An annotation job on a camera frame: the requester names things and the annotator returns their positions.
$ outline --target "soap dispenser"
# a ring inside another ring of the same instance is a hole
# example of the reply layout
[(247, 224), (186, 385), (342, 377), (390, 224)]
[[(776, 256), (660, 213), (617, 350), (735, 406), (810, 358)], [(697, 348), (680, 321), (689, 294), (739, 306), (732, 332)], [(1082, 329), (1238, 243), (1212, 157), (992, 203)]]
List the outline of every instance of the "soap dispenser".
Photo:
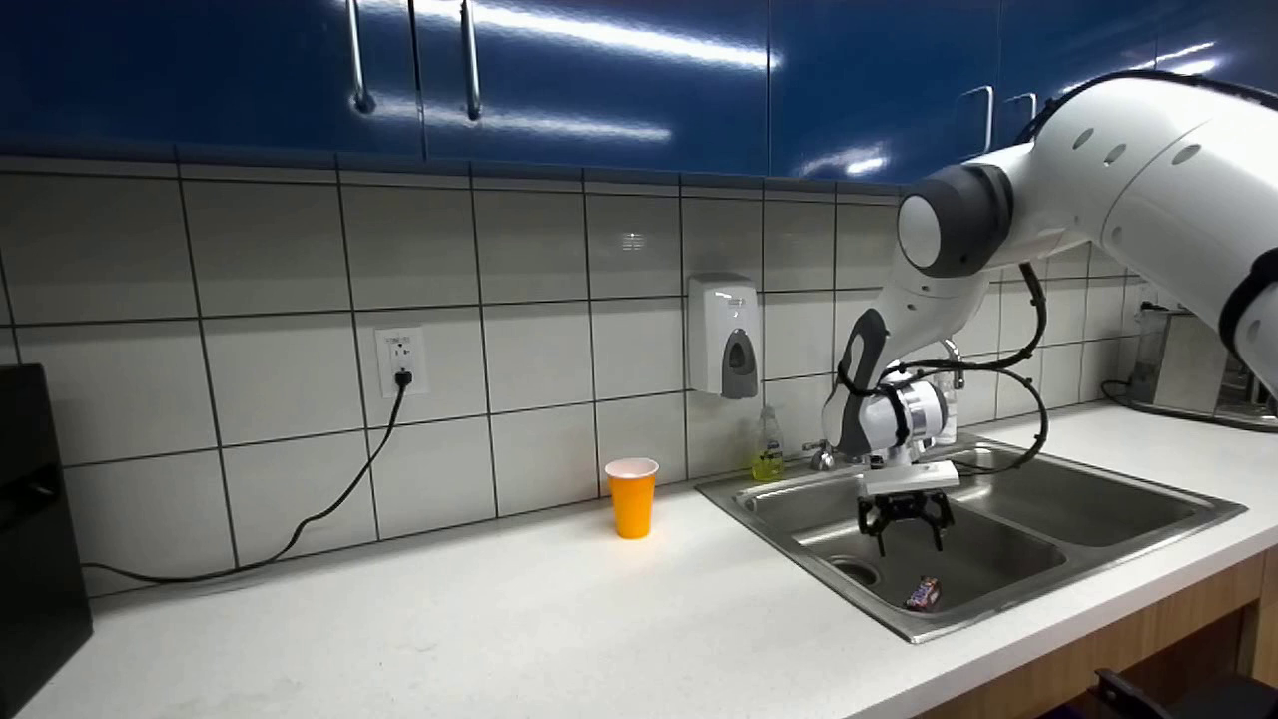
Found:
[(685, 378), (703, 394), (759, 394), (759, 294), (747, 280), (685, 284)]

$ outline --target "wall outlet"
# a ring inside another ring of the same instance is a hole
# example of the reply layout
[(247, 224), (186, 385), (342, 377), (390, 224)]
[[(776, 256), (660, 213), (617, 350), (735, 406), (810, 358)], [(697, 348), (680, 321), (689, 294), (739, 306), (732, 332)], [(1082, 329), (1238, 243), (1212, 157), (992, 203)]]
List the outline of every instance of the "wall outlet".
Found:
[(375, 358), (382, 378), (382, 400), (396, 400), (396, 377), (412, 372), (403, 394), (428, 394), (428, 332), (424, 329), (382, 329), (375, 332)]

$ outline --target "paper cup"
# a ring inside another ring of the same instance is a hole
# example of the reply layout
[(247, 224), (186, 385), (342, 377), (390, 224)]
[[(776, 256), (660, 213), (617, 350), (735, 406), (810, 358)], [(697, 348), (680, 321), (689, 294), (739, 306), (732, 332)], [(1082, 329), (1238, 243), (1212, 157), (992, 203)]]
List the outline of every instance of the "paper cup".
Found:
[(653, 498), (653, 461), (612, 461), (607, 497), (612, 497), (612, 526), (617, 539), (643, 539), (649, 531), (649, 498)]

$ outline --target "kitchen counter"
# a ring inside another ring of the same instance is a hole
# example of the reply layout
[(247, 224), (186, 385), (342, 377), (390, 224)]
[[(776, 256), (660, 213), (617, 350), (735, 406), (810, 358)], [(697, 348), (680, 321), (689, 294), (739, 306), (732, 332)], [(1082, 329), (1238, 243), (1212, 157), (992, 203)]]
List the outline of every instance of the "kitchen counter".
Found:
[(1274, 436), (1082, 406), (1045, 450), (1244, 516), (910, 647), (695, 493), (643, 543), (595, 505), (106, 601), (24, 719), (917, 717), (1278, 543)]

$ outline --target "white wall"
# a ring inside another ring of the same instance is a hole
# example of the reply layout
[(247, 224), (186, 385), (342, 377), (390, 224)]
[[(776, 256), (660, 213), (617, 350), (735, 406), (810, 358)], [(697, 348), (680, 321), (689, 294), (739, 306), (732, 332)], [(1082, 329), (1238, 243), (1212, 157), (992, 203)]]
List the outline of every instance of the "white wall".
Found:
[[(375, 448), (375, 329), (428, 332), (428, 394), (294, 554), (599, 498), (607, 457), (739, 470), (763, 402), (788, 448), (818, 440), (889, 217), (833, 191), (0, 161), (0, 364), (48, 366), (84, 561), (214, 570), (270, 554)], [(695, 273), (763, 289), (763, 400), (685, 392)], [(1142, 284), (1094, 252), (1042, 277), (1025, 372), (1053, 406), (1094, 400)], [(1025, 336), (1007, 277), (960, 348)], [(972, 377), (965, 420), (1018, 410)]]

